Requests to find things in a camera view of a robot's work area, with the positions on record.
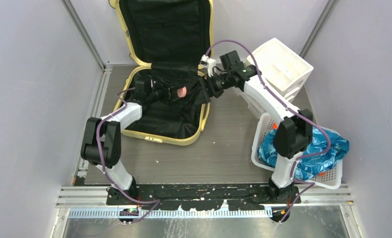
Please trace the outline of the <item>white perforated plastic basket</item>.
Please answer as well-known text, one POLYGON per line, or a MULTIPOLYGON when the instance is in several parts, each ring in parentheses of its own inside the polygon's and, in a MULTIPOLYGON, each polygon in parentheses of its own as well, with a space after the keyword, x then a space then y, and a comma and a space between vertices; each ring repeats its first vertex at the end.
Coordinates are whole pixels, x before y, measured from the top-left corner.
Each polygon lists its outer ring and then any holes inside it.
MULTIPOLYGON (((295 179, 313 182, 316 186, 337 189, 342 178, 342 160, 349 152, 349 141, 340 136, 336 131, 323 128, 330 139, 330 149, 325 154, 320 154, 306 159, 301 159, 295 170, 295 179)), ((257 124, 251 161, 254 165, 268 171, 274 171, 278 153, 273 145, 273 138, 277 125, 273 118, 264 113, 257 124)))

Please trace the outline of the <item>clear bottle pink cap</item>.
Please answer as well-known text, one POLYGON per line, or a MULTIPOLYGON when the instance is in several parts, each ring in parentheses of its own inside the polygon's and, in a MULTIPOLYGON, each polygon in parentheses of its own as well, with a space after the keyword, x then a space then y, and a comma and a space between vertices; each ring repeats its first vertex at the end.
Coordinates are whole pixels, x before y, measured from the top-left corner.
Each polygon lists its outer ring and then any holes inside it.
POLYGON ((187 88, 186 87, 179 88, 177 89, 176 93, 179 98, 184 98, 187 95, 187 88))

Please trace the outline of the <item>yellow hard-shell suitcase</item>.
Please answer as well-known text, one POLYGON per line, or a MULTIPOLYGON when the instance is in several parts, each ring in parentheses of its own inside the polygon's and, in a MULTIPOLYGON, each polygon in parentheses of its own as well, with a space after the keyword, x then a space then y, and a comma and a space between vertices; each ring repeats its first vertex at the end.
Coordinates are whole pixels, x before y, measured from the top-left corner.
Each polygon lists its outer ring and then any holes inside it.
POLYGON ((152 103, 123 135, 157 143, 187 146, 204 130, 210 103, 201 94, 199 61, 212 45, 213 3, 210 0, 112 0, 137 67, 134 80, 152 78, 186 86, 184 98, 152 103))

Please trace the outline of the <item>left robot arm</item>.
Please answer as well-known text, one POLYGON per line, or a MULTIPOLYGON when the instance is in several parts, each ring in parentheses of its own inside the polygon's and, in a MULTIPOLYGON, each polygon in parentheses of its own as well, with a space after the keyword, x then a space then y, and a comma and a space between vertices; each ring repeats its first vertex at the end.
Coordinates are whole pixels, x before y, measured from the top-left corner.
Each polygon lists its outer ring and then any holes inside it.
POLYGON ((131 205, 137 201, 138 190, 135 178, 120 160, 121 133, 140 120, 144 110, 152 103, 171 96, 184 98, 187 88, 144 77, 134 80, 133 86, 124 90, 124 93, 127 92, 134 94, 131 101, 125 101, 123 94, 119 93, 123 102, 120 108, 101 118, 87 119, 80 156, 105 175, 112 188, 119 192, 118 197, 124 204, 131 205))

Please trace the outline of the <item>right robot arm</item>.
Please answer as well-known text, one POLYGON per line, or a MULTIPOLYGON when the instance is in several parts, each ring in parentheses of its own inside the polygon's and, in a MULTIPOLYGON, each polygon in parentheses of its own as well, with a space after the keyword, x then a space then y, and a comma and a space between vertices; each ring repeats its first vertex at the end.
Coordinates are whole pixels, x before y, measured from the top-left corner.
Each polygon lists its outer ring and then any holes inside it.
POLYGON ((238 53, 232 51, 220 57, 225 71, 214 72, 216 61, 207 55, 200 65, 208 70, 201 79, 206 98, 220 97, 225 89, 235 87, 252 97, 275 121, 278 128, 273 139, 278 156, 275 170, 269 179, 267 195, 275 203, 281 203, 293 189, 296 159, 300 158, 313 139, 310 110, 300 110, 269 85, 256 65, 244 65, 238 53))

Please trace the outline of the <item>blue patterned garment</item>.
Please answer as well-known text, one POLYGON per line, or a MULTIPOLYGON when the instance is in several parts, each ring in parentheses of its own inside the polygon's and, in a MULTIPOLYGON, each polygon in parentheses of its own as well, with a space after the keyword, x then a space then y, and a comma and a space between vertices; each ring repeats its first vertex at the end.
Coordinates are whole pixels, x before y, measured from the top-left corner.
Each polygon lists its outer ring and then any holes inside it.
MULTIPOLYGON (((277 151, 273 145, 273 139, 277 130, 270 130, 261 140, 257 155, 261 162, 274 168, 277 163, 277 151)), ((325 130, 329 136, 331 146, 326 153, 327 139, 317 129, 313 128, 312 142, 307 146, 303 155, 314 154, 314 156, 300 159, 294 173, 298 180, 310 180, 320 173, 333 169, 349 152, 349 141, 335 132, 325 130)))

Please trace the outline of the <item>white divided organizer tray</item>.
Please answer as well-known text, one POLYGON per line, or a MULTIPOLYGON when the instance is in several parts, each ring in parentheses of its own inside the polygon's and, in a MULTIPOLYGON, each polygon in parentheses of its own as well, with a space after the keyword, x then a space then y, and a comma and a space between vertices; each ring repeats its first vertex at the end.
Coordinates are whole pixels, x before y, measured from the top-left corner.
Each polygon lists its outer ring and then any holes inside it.
POLYGON ((277 38, 263 43, 252 55, 269 84, 291 103, 314 69, 277 38))

